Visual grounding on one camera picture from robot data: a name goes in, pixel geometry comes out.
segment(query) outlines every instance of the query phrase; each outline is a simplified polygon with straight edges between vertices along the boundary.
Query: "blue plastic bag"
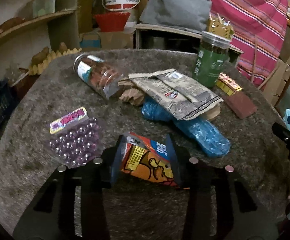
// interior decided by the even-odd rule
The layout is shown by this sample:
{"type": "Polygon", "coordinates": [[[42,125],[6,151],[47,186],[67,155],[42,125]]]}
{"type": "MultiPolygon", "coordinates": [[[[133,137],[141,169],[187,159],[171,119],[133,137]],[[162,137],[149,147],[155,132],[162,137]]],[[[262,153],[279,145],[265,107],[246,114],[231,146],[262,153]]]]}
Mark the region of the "blue plastic bag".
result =
{"type": "Polygon", "coordinates": [[[141,111],[144,118],[149,120],[165,122],[172,120],[186,136],[198,142],[208,157],[222,157],[230,150],[230,141],[214,125],[200,117],[178,121],[152,98],[146,98],[141,111]]]}
{"type": "Polygon", "coordinates": [[[142,107],[143,116],[152,121],[171,121],[174,117],[164,109],[161,105],[156,103],[154,99],[146,97],[145,103],[142,107]]]}

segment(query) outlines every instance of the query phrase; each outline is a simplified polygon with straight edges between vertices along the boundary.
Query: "table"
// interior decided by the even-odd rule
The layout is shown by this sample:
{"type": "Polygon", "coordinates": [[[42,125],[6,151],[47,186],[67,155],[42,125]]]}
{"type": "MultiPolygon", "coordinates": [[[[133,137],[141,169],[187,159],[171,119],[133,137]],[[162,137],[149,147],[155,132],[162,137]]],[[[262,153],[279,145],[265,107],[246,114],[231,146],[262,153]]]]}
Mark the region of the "table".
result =
{"type": "MultiPolygon", "coordinates": [[[[139,23],[135,25],[136,33],[135,33],[135,48],[136,49],[143,49],[142,47],[142,33],[144,31],[159,31],[164,33],[175,33],[187,37],[193,37],[197,39],[202,39],[202,35],[194,32],[189,32],[185,30],[180,30],[172,27],[160,26],[160,25],[153,25],[153,24],[145,24],[139,23]]],[[[235,47],[234,45],[230,44],[229,47],[229,56],[230,62],[237,67],[238,62],[240,61],[241,54],[244,51],[240,50],[239,48],[235,47]]]]}
{"type": "MultiPolygon", "coordinates": [[[[190,74],[196,55],[164,50],[112,50],[92,52],[109,62],[134,72],[153,72],[175,68],[190,74]]],[[[282,216],[290,181],[290,162],[285,145],[271,132],[274,122],[281,122],[277,112],[250,82],[231,64],[230,75],[253,100],[258,111],[239,119],[221,103],[221,114],[213,124],[230,140],[229,154],[208,159],[173,126],[150,122],[139,107],[116,99],[103,99],[83,83],[73,71],[75,55],[50,63],[12,114],[0,141],[0,223],[11,234],[22,212],[44,181],[58,167],[54,155],[45,147],[50,138],[49,123],[85,106],[90,116],[106,121],[102,143],[113,146],[118,136],[133,131],[158,142],[172,133],[178,145],[187,147],[209,165],[231,164],[245,178],[260,201],[276,217],[282,216]]],[[[121,174],[111,190],[104,190],[104,206],[112,239],[181,239],[188,191],[175,190],[121,174]]]]}

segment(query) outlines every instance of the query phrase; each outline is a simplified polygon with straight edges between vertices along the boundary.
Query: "jar lid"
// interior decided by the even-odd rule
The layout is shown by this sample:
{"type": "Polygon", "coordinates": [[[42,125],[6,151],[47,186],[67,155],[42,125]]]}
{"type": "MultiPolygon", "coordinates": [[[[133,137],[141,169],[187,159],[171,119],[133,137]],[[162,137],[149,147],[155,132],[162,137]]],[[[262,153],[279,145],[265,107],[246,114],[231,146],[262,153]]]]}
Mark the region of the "jar lid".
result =
{"type": "Polygon", "coordinates": [[[217,47],[220,47],[222,49],[228,49],[229,45],[230,45],[230,40],[223,38],[221,36],[218,36],[214,33],[210,33],[210,32],[203,32],[202,34],[203,37],[203,41],[208,42],[211,45],[215,45],[217,47]]]}
{"type": "Polygon", "coordinates": [[[76,63],[77,63],[79,60],[81,60],[83,57],[88,56],[88,55],[89,55],[88,52],[84,52],[84,53],[82,53],[81,55],[78,55],[77,58],[76,58],[75,61],[74,61],[74,65],[73,65],[72,69],[73,69],[74,71],[76,71],[76,70],[75,70],[75,68],[76,68],[76,63]]]}

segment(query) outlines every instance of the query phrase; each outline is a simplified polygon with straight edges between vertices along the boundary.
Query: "striped fabric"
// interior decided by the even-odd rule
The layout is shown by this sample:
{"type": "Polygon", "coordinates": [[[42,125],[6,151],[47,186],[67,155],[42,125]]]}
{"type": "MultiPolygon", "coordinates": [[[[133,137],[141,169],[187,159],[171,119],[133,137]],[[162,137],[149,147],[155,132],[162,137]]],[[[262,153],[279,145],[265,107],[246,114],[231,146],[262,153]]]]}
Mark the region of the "striped fabric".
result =
{"type": "Polygon", "coordinates": [[[288,0],[211,0],[212,14],[219,13],[231,21],[235,35],[232,44],[244,51],[238,64],[239,70],[251,78],[255,36],[257,60],[254,84],[260,85],[275,68],[287,26],[288,0]]]}

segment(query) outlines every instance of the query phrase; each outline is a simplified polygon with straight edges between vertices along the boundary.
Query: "wall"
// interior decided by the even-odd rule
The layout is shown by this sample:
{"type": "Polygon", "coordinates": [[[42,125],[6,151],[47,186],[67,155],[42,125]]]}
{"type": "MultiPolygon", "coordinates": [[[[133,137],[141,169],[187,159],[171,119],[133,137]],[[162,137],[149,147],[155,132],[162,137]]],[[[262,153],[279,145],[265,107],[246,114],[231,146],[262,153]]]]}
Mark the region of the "wall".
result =
{"type": "MultiPolygon", "coordinates": [[[[18,16],[29,1],[0,0],[0,24],[18,16]]],[[[15,79],[14,75],[19,73],[18,68],[28,68],[31,57],[46,46],[50,47],[47,24],[8,40],[0,46],[0,79],[4,77],[15,79]]]]}

